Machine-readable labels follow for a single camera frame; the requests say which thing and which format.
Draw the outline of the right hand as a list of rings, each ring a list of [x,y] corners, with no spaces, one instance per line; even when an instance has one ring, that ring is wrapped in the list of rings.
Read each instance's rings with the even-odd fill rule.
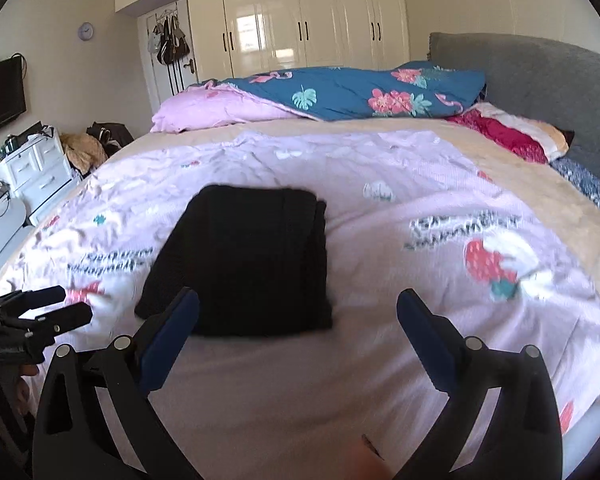
[[[343,455],[344,480],[391,480],[393,472],[372,441],[362,434]]]

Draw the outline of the left hand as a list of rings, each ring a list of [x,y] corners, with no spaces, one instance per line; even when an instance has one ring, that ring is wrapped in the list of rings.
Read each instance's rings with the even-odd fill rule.
[[[30,388],[24,378],[36,376],[39,370],[40,369],[35,364],[20,366],[19,378],[15,384],[15,404],[17,411],[21,416],[30,412]]]

